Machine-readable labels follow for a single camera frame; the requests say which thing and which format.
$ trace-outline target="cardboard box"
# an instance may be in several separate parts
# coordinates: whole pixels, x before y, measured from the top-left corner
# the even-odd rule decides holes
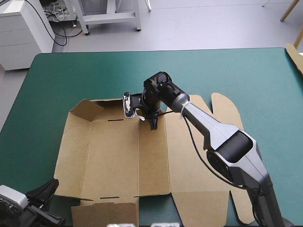
[[[237,107],[225,96],[212,94],[214,114],[200,96],[191,96],[191,101],[219,121],[243,128]],[[192,130],[206,160],[203,136]],[[99,209],[108,212],[105,198],[124,204],[119,200],[172,193],[186,227],[224,226],[231,191],[239,219],[253,221],[246,191],[206,169],[180,114],[160,116],[158,129],[151,131],[147,121],[124,117],[120,99],[83,100],[69,112],[54,177],[60,181],[57,195],[98,200],[93,203],[105,203]],[[81,225],[75,223],[74,211],[95,210],[90,206],[73,208],[75,226]]]

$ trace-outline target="green tabletop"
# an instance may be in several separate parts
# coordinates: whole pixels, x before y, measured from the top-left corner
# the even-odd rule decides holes
[[[234,101],[284,217],[303,225],[303,83],[283,48],[40,54],[0,133],[0,184],[26,192],[51,179],[68,111],[84,98],[142,92],[158,71],[208,104],[213,92]],[[70,224],[69,207],[78,203],[56,197],[52,211]],[[231,204],[227,224],[238,225]],[[141,198],[140,214],[141,225],[180,221],[169,195]]]

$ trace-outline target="gray floor tile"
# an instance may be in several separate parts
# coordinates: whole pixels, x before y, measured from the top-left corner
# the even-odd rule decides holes
[[[285,22],[289,3],[141,10],[135,23],[90,26],[90,35],[70,39],[68,51],[151,51],[285,47],[303,24],[299,4]]]
[[[105,0],[81,0],[86,14],[104,13]],[[292,0],[151,0],[148,12],[139,0],[142,31],[135,23],[93,25],[90,35],[80,34],[53,52],[153,51],[218,48],[285,47],[292,43],[303,25],[303,3],[285,22],[279,19]],[[133,10],[133,0],[123,0],[120,11]],[[62,34],[58,24],[53,28]],[[65,23],[68,35],[80,31]],[[64,43],[64,38],[56,37]],[[303,52],[303,44],[298,48]],[[27,70],[5,72],[0,67],[0,129]]]

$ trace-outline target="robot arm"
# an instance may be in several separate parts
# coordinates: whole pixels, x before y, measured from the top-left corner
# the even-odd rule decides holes
[[[257,142],[235,125],[224,124],[190,102],[189,95],[177,87],[166,72],[159,72],[144,82],[141,94],[125,93],[125,116],[135,117],[136,109],[143,111],[157,129],[160,103],[173,112],[181,113],[203,134],[204,149],[210,165],[231,185],[247,190],[256,221],[263,227],[292,227],[282,218],[273,184],[262,162]]]

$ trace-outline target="cable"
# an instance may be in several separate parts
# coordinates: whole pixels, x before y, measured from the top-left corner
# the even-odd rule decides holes
[[[65,34],[65,44],[60,44],[60,43],[58,43],[57,41],[55,41],[55,39],[51,36],[51,34],[49,33],[49,31],[48,31],[48,29],[47,29],[47,27],[46,27],[44,21],[42,20],[40,14],[39,14],[38,11],[36,10],[36,8],[35,8],[28,0],[25,0],[25,1],[26,1],[26,2],[34,9],[34,11],[37,13],[37,15],[39,16],[40,20],[42,21],[42,24],[44,25],[44,27],[45,27],[45,29],[46,29],[46,31],[47,31],[47,33],[48,33],[49,36],[51,37],[51,39],[52,39],[57,45],[59,45],[59,46],[65,46],[65,45],[67,44],[67,37],[66,37],[66,32],[65,32],[65,30],[63,29],[64,34]]]
[[[49,15],[47,15],[47,17],[51,17],[51,16],[54,16],[54,14],[53,13],[51,13],[51,12],[49,12],[49,11],[44,11],[44,13],[48,13]],[[65,36],[65,35],[61,35],[61,34],[59,34],[59,33],[56,33],[55,31],[53,31],[56,35],[58,35],[58,36],[61,36],[61,37],[67,37],[67,38],[73,38],[73,37],[76,37],[76,36],[78,36],[78,35],[80,35],[81,34],[81,32],[82,32],[82,30],[81,31],[79,31],[77,34],[75,34],[75,35],[67,35],[67,36]]]
[[[76,36],[80,35],[80,34],[81,34],[81,32],[82,32],[82,30],[81,30],[81,31],[79,31],[79,32],[78,32],[77,34],[75,34],[75,35],[68,35],[68,36],[67,36],[67,38],[73,38],[73,37],[76,37]],[[54,31],[54,33],[55,33],[56,35],[58,35],[58,36],[65,37],[64,35],[61,35],[61,34],[59,34],[59,33],[56,33],[55,31]]]
[[[233,186],[233,187],[236,187],[236,188],[239,188],[239,189],[243,189],[243,190],[249,190],[249,191],[252,191],[252,190],[258,190],[258,189],[254,189],[254,188],[246,188],[246,187],[241,187],[241,186],[237,186],[235,184],[233,184],[232,182],[229,182],[228,180],[224,179],[223,177],[221,177],[220,175],[218,175],[214,170],[212,170],[212,168],[204,161],[204,159],[201,157],[200,153],[199,153],[199,150],[196,146],[196,142],[195,142],[195,139],[194,139],[194,136],[193,136],[193,133],[190,129],[190,126],[188,124],[188,121],[186,119],[186,116],[183,116],[184,117],[184,120],[185,120],[185,123],[187,125],[187,128],[188,128],[188,131],[189,131],[189,134],[190,134],[190,137],[191,137],[191,140],[193,142],[193,145],[194,145],[194,148],[196,150],[196,153],[198,154],[200,160],[203,162],[203,164],[205,165],[205,167],[213,174],[215,175],[216,177],[218,177],[220,180],[224,181],[225,183],[229,184],[230,186]]]
[[[159,116],[161,116],[161,115],[169,114],[169,113],[173,113],[173,111],[167,111],[167,112],[164,112],[164,113],[160,113],[160,114],[158,114],[158,115],[156,115],[156,116],[153,116],[153,117],[144,117],[144,116],[141,116],[141,115],[138,115],[138,116],[139,116],[139,117],[144,117],[145,119],[150,120],[150,119],[159,117]]]
[[[269,193],[273,190],[273,185],[271,185],[270,189],[269,189],[266,193],[260,193],[260,189],[253,189],[253,188],[240,187],[240,186],[237,186],[237,185],[233,184],[232,182],[227,181],[226,179],[224,179],[223,177],[221,177],[220,175],[218,175],[214,170],[212,170],[212,168],[211,168],[211,167],[204,161],[204,159],[201,157],[201,155],[200,155],[200,153],[199,153],[199,150],[198,150],[198,148],[197,148],[197,146],[196,146],[196,143],[195,143],[195,139],[194,139],[193,133],[192,133],[192,131],[191,131],[191,129],[190,129],[190,126],[189,126],[189,124],[188,124],[188,121],[187,121],[187,119],[186,119],[185,116],[183,116],[183,117],[184,117],[185,123],[186,123],[186,125],[187,125],[187,127],[188,127],[188,131],[189,131],[191,140],[192,140],[192,142],[193,142],[194,148],[195,148],[195,150],[196,150],[196,153],[198,154],[200,160],[203,162],[203,164],[206,166],[206,168],[207,168],[212,174],[214,174],[216,177],[218,177],[220,180],[224,181],[225,183],[227,183],[227,184],[229,184],[229,185],[231,185],[231,186],[233,186],[233,187],[236,187],[236,188],[239,188],[239,189],[243,189],[243,190],[247,190],[247,191],[250,191],[251,193],[253,193],[253,194],[256,196],[256,198],[255,198],[255,200],[254,200],[253,203],[252,203],[252,214],[253,214],[254,219],[256,220],[257,224],[258,224],[260,227],[266,227],[266,226],[264,226],[264,225],[261,223],[260,218],[258,217],[258,214],[257,214],[257,212],[256,212],[256,203],[257,203],[258,198],[259,198],[260,196],[266,196],[267,194],[269,194]]]

